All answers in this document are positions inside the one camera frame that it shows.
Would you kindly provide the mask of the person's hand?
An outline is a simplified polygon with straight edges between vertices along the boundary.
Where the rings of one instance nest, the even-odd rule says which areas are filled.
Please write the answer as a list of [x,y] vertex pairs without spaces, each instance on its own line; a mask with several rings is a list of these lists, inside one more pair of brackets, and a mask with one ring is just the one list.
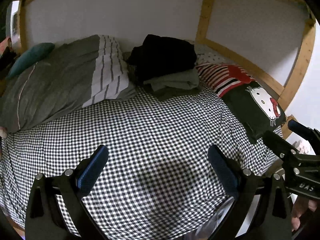
[[300,217],[307,211],[310,210],[315,212],[319,206],[319,200],[311,200],[302,196],[298,196],[292,209],[291,213],[291,225],[292,230],[296,231],[300,227]]

